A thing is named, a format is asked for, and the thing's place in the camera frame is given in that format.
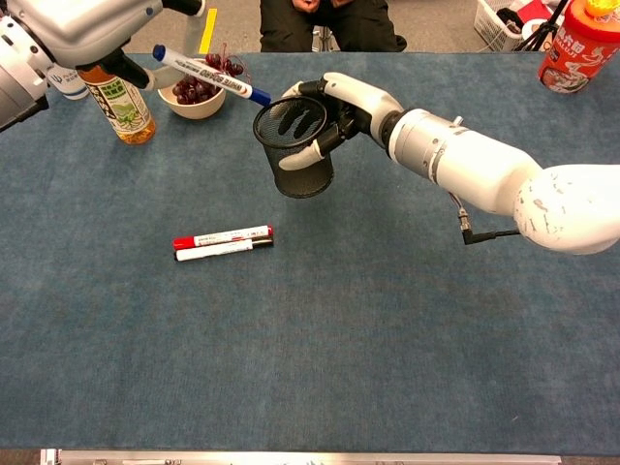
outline yellow tape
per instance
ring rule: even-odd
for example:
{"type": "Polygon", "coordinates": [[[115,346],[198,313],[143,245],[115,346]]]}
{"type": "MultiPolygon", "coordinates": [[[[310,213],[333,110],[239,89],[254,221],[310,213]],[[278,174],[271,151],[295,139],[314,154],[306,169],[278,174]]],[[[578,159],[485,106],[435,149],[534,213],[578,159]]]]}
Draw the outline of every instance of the yellow tape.
{"type": "Polygon", "coordinates": [[[209,8],[206,13],[206,25],[204,26],[204,32],[202,32],[201,47],[199,48],[200,54],[209,53],[211,47],[211,37],[213,36],[213,28],[215,26],[215,17],[217,16],[217,8],[209,8]]]}

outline marker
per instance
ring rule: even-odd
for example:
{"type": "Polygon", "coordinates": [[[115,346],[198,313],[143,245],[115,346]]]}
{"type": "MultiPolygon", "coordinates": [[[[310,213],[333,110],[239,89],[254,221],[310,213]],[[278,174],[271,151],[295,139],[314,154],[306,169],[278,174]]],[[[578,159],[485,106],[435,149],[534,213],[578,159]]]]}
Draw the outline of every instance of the marker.
{"type": "Polygon", "coordinates": [[[269,247],[273,245],[273,237],[259,237],[255,239],[242,239],[234,242],[223,242],[221,244],[205,245],[194,247],[193,249],[183,249],[174,252],[174,259],[178,262],[188,260],[204,259],[215,257],[216,255],[232,254],[234,252],[244,252],[259,247],[269,247]]]}
{"type": "Polygon", "coordinates": [[[254,88],[247,82],[235,79],[226,73],[211,68],[199,60],[188,58],[178,51],[166,49],[166,46],[155,46],[153,48],[153,56],[157,61],[161,61],[165,65],[171,66],[194,78],[222,87],[239,97],[249,99],[264,107],[271,103],[271,96],[261,89],[254,88]]]}
{"type": "Polygon", "coordinates": [[[257,237],[272,237],[273,228],[270,225],[245,228],[243,230],[215,232],[213,234],[195,235],[193,237],[178,237],[172,242],[174,250],[191,249],[205,245],[221,244],[242,239],[257,237]]]}

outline tripod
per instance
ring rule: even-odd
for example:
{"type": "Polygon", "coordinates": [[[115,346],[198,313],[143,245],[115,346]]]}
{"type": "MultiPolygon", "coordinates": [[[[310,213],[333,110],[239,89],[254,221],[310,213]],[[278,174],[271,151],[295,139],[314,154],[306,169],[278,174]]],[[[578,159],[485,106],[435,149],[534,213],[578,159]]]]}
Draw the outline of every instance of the tripod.
{"type": "Polygon", "coordinates": [[[566,7],[567,3],[569,3],[569,0],[560,0],[557,8],[549,20],[541,24],[541,27],[534,31],[525,41],[519,44],[515,50],[538,51],[541,49],[541,46],[544,44],[544,40],[549,33],[551,33],[551,38],[555,39],[555,33],[558,31],[556,21],[558,20],[560,14],[564,11],[564,7],[566,7]]]}

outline plastic bottle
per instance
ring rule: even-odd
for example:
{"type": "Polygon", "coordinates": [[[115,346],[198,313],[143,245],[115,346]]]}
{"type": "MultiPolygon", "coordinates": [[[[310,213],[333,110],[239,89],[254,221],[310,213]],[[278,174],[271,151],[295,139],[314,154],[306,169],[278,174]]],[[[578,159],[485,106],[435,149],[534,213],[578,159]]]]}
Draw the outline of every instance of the plastic bottle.
{"type": "Polygon", "coordinates": [[[549,89],[583,89],[620,49],[620,2],[572,0],[551,49],[539,68],[549,89]]]}
{"type": "Polygon", "coordinates": [[[54,64],[47,70],[47,81],[69,100],[83,99],[88,95],[88,87],[76,70],[54,64]]]}
{"type": "Polygon", "coordinates": [[[101,66],[77,73],[121,140],[137,145],[155,135],[157,125],[133,84],[106,73],[101,66]]]}

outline chair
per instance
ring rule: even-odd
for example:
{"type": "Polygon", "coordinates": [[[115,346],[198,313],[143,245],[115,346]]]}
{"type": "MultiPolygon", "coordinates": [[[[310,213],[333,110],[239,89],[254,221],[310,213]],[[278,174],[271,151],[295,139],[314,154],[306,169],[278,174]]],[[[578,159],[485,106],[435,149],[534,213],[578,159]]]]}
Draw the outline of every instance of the chair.
{"type": "Polygon", "coordinates": [[[312,51],[332,51],[333,43],[331,41],[333,37],[333,33],[329,30],[327,26],[317,26],[312,31],[312,35],[314,38],[317,38],[317,44],[314,45],[315,41],[313,40],[312,51]]]}

